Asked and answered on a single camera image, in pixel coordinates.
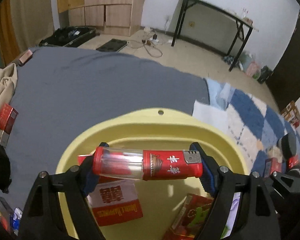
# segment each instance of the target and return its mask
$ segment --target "blue gripper pad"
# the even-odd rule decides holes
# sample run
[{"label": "blue gripper pad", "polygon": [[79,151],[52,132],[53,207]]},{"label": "blue gripper pad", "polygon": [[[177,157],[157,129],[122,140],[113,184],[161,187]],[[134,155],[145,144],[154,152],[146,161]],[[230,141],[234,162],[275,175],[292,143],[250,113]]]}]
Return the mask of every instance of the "blue gripper pad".
[{"label": "blue gripper pad", "polygon": [[199,178],[205,192],[215,197],[218,191],[218,169],[219,165],[214,158],[207,156],[199,143],[194,142],[190,145],[190,150],[199,151],[202,161],[202,176]]}]

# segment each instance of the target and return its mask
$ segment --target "blue and white blanket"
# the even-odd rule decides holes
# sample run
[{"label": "blue and white blanket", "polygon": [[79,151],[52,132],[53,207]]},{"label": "blue and white blanket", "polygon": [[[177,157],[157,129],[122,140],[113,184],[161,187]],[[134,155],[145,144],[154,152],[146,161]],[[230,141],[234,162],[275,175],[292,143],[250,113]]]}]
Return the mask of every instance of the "blue and white blanket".
[{"label": "blue and white blanket", "polygon": [[282,116],[251,94],[207,79],[210,104],[224,109],[228,115],[228,135],[239,146],[248,170],[263,174],[266,149],[289,132],[297,136],[297,155],[300,160],[300,135]]}]

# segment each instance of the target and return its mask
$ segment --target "yellow plastic tub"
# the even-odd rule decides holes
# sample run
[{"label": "yellow plastic tub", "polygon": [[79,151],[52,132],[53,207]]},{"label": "yellow plastic tub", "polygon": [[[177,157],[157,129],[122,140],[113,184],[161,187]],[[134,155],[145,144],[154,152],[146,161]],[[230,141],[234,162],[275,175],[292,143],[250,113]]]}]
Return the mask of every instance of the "yellow plastic tub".
[{"label": "yellow plastic tub", "polygon": [[[79,135],[65,150],[56,173],[77,164],[77,156],[89,154],[100,142],[110,147],[148,150],[189,149],[198,142],[207,155],[233,172],[248,174],[235,143],[221,131],[192,116],[171,109],[144,109],[99,123]],[[199,179],[136,181],[143,218],[101,227],[107,240],[160,240],[178,213],[187,193],[205,195]],[[76,237],[63,193],[59,194],[69,235]]]}]

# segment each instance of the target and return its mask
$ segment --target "screw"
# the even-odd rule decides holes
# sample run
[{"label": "screw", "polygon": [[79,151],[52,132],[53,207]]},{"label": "screw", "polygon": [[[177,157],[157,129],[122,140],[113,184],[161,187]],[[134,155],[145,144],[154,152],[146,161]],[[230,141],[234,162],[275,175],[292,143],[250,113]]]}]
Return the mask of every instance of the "screw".
[{"label": "screw", "polygon": [[259,172],[254,171],[254,172],[252,173],[252,176],[255,177],[255,178],[259,178],[259,177],[260,177],[260,174],[259,174]]},{"label": "screw", "polygon": [[72,167],[70,168],[70,170],[71,170],[72,172],[77,172],[77,171],[79,170],[79,166],[78,166],[78,165],[74,165],[74,166],[72,166]]},{"label": "screw", "polygon": [[226,172],[229,171],[228,167],[226,167],[226,166],[221,166],[221,167],[220,167],[220,170],[221,170],[223,173],[226,173]]},{"label": "screw", "polygon": [[39,173],[39,177],[40,178],[44,178],[45,176],[47,176],[47,172],[46,171],[41,171],[40,173]]}]

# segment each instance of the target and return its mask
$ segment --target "door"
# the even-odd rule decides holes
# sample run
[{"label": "door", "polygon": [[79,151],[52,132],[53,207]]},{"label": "door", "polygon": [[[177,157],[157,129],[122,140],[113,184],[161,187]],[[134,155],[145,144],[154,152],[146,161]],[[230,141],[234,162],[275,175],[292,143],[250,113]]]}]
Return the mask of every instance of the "door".
[{"label": "door", "polygon": [[290,43],[266,84],[280,111],[300,97],[300,14]]}]

